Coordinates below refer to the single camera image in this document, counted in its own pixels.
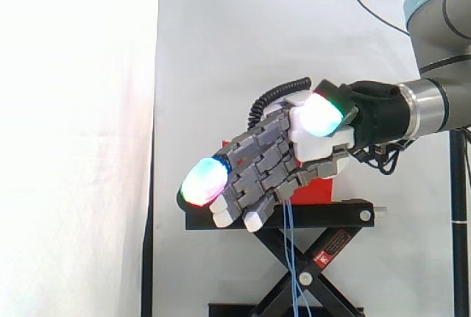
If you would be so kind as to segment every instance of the blue wire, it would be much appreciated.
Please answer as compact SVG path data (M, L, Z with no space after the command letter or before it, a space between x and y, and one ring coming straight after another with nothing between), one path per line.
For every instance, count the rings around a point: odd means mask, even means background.
M294 261L294 232L293 232L294 216L293 216L293 207L291 206L291 201L287 201L286 206L287 206L287 209L288 209L288 222L289 222L289 226L291 227L291 268L292 268L292 273L291 274L293 276L293 279L291 281L294 282L294 284L295 284L294 296L295 296L295 299L297 301L297 292L296 292L296 289L297 289L297 291L300 292L302 300L304 300L304 303L306 305L306 310L308 310L309 317L312 317L312 313L311 313L311 309L309 308L308 300L306 299L306 296L304 295L304 291L302 291L302 288L301 288L299 282L297 281L296 263Z
M288 270L291 273L291 300L293 301L293 314L294 317L299 317L299 309L297 307L297 294L296 294L296 288L294 287L294 281L296 279L296 276L293 272L293 267L291 264L291 261L288 256L288 235L287 235L287 225L286 225L286 218L289 217L288 214L288 208L286 203L283 203L283 234L284 234L284 244L285 244L285 259L286 259L286 265L288 266Z

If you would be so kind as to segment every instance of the white wall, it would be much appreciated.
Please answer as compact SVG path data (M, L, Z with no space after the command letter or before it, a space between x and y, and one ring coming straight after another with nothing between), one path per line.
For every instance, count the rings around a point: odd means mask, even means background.
M403 25L403 0L364 1ZM355 0L160 0L156 316L203 317L208 302L256 303L284 273L246 232L185 232L175 193L199 158L244 131L254 99L302 76L396 83L417 71L408 38ZM447 159L447 136L434 135L403 154L392 177L352 163L336 178L336 199L389 209L326 271L368 316L452 315Z

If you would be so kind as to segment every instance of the green light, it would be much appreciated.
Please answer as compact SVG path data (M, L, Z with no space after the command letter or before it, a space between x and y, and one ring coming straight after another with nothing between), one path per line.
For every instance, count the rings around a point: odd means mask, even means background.
M343 115L330 101L319 94L312 94L300 112L302 127L317 137L331 134L339 127Z

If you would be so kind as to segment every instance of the black pole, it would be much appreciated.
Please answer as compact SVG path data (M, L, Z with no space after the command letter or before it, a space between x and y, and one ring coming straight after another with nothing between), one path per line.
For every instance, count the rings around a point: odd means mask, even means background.
M451 223L453 229L453 289L455 317L470 317L466 203L467 140L462 131L450 131Z

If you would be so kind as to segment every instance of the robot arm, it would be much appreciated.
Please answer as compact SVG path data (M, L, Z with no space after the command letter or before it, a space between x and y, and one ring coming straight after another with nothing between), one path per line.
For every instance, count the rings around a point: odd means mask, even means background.
M265 119L252 118L247 132L196 165L179 196L209 206L218 227L242 216L254 232L296 189L337 175L348 154L365 161L364 147L469 126L470 1L406 0L421 79L339 88L323 81L314 93L283 95L269 112L274 100L263 99L255 114Z

